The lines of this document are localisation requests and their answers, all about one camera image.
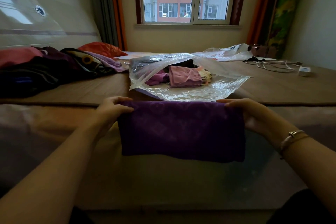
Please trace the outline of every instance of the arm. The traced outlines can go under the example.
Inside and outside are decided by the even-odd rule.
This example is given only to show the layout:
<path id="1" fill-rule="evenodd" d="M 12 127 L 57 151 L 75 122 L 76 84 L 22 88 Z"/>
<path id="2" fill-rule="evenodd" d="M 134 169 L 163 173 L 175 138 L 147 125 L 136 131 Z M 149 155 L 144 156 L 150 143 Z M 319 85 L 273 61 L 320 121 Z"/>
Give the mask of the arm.
<path id="1" fill-rule="evenodd" d="M 275 149 L 288 133 L 298 130 L 266 106 L 250 99 L 218 102 L 242 108 L 246 128 L 263 135 Z M 336 152 L 307 137 L 292 143 L 284 150 L 283 157 L 336 218 Z"/>
<path id="2" fill-rule="evenodd" d="M 75 196 L 97 141 L 133 108 L 105 99 L 48 158 L 0 199 L 0 223 L 68 223 Z"/>

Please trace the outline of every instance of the hand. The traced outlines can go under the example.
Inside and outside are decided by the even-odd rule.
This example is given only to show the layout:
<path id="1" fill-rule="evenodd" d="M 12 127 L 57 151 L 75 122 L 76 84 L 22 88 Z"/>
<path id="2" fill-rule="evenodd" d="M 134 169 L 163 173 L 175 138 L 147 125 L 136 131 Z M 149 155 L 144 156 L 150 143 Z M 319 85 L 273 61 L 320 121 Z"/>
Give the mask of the hand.
<path id="1" fill-rule="evenodd" d="M 132 100 L 127 97 L 111 97 L 103 100 L 97 108 L 95 115 L 89 117 L 85 123 L 86 127 L 92 128 L 92 131 L 96 133 L 96 140 L 106 135 L 121 114 L 134 111 L 134 108 L 118 105 L 117 103 Z"/>
<path id="2" fill-rule="evenodd" d="M 226 103 L 227 107 L 242 108 L 246 129 L 264 136 L 275 148 L 289 132 L 297 130 L 274 111 L 251 99 L 221 99 L 217 102 Z"/>

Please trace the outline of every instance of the colorful wallpaper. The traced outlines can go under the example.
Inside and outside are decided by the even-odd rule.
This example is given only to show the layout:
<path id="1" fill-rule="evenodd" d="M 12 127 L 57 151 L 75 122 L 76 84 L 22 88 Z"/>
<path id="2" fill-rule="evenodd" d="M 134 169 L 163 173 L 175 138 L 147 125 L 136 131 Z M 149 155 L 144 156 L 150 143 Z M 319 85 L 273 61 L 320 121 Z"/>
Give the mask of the colorful wallpaper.
<path id="1" fill-rule="evenodd" d="M 285 51 L 287 36 L 294 19 L 298 1 L 299 0 L 278 0 L 276 3 L 274 19 L 267 45 L 277 48 L 277 59 L 280 59 Z"/>

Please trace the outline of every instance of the bedroom floor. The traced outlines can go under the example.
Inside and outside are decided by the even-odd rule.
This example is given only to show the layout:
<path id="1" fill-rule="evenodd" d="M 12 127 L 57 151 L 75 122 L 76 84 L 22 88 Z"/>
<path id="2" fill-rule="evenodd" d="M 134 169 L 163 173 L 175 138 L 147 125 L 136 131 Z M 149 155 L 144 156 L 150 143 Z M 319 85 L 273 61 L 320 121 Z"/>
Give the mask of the bedroom floor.
<path id="1" fill-rule="evenodd" d="M 273 210 L 259 211 L 169 211 L 169 212 L 120 212 L 120 211 L 87 211 L 96 224 L 107 223 L 266 223 Z"/>

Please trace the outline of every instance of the bracelet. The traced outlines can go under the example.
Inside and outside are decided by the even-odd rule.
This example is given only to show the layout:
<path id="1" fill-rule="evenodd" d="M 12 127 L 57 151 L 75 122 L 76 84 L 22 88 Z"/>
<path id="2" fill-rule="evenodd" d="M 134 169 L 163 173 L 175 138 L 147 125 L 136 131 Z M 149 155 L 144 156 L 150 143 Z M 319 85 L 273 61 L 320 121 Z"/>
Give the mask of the bracelet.
<path id="1" fill-rule="evenodd" d="M 295 136 L 299 133 L 305 133 L 303 130 L 296 130 L 296 131 L 293 131 L 293 132 L 290 132 L 289 133 L 289 136 L 281 142 L 280 144 L 280 147 L 279 147 L 279 153 L 280 155 L 282 156 L 283 155 L 283 152 L 294 142 L 296 141 L 299 141 L 303 138 L 306 138 L 306 137 L 309 137 L 308 135 L 305 135 L 304 137 L 299 137 L 299 138 L 296 138 Z"/>

